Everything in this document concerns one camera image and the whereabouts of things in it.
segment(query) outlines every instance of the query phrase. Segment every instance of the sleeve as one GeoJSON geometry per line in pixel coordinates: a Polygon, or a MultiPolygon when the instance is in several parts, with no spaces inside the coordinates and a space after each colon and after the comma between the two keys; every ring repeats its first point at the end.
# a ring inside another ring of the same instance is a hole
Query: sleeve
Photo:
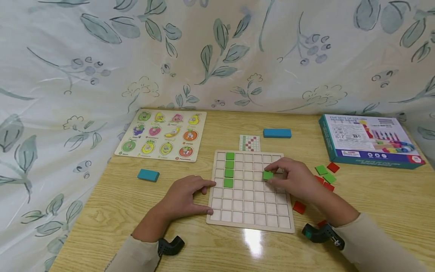
{"type": "Polygon", "coordinates": [[[157,250],[158,242],[146,243],[129,235],[104,271],[154,271],[160,261],[157,250]]]}
{"type": "Polygon", "coordinates": [[[422,272],[425,267],[389,238],[366,214],[333,228],[344,240],[342,254],[361,272],[422,272]]]}

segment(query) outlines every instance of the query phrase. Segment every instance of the cardboard box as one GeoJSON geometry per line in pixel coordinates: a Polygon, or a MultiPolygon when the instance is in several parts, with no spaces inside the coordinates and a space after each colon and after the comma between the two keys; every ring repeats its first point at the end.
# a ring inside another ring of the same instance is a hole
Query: cardboard box
{"type": "Polygon", "coordinates": [[[324,114],[330,161],[415,169],[425,164],[396,118],[324,114]]]}

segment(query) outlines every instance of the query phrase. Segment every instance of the wooden table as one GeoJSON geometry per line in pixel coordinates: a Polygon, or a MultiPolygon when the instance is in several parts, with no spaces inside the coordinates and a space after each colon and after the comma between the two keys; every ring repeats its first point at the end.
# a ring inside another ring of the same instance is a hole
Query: wooden table
{"type": "MultiPolygon", "coordinates": [[[[58,255],[52,272],[103,271],[137,223],[186,175],[211,178],[214,151],[238,150],[239,135],[263,128],[291,128],[291,139],[261,138],[261,151],[282,152],[314,167],[328,163],[319,116],[209,111],[196,163],[113,156],[58,255]],[[137,179],[141,168],[159,171],[157,183],[137,179]]],[[[435,268],[435,173],[340,164],[335,192],[369,214],[384,231],[426,266],[435,268]]],[[[209,195],[195,197],[206,205],[209,195]]],[[[331,243],[314,244],[301,229],[324,218],[308,205],[294,212],[295,234],[208,225],[206,216],[173,222],[165,238],[186,243],[163,256],[157,271],[356,271],[331,243]]]]}

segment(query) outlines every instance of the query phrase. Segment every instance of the white backdrop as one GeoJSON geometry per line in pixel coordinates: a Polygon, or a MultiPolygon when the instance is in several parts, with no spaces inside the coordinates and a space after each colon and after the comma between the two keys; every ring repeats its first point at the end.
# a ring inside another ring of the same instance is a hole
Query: white backdrop
{"type": "Polygon", "coordinates": [[[47,271],[140,107],[396,116],[435,159],[432,0],[16,0],[0,266],[47,271]]]}

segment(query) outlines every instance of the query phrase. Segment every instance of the red square tile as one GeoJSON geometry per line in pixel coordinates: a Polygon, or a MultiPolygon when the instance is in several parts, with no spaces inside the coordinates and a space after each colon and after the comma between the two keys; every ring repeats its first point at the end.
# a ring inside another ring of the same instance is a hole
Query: red square tile
{"type": "Polygon", "coordinates": [[[314,176],[316,177],[317,181],[320,182],[320,184],[323,184],[323,181],[324,181],[323,178],[316,176],[316,175],[314,175],[314,176]]]}
{"type": "Polygon", "coordinates": [[[334,189],[335,189],[334,186],[332,186],[331,184],[329,184],[329,183],[327,183],[327,182],[325,182],[325,183],[323,184],[323,187],[327,188],[327,189],[330,190],[331,192],[333,192],[334,189]]]}
{"type": "Polygon", "coordinates": [[[326,222],[326,220],[323,220],[322,222],[317,223],[317,227],[320,229],[322,228],[324,225],[326,225],[328,222],[326,222]]]}
{"type": "Polygon", "coordinates": [[[333,173],[335,173],[335,172],[337,172],[339,169],[340,169],[340,167],[338,166],[338,165],[336,165],[335,163],[330,163],[328,166],[327,166],[327,168],[329,169],[329,170],[331,170],[333,173]]]}
{"type": "Polygon", "coordinates": [[[305,206],[305,205],[302,204],[301,202],[299,202],[299,201],[295,201],[295,202],[294,202],[293,209],[294,209],[295,211],[297,211],[298,213],[300,213],[301,215],[303,215],[304,212],[305,212],[306,207],[307,207],[307,206],[305,206]]]}

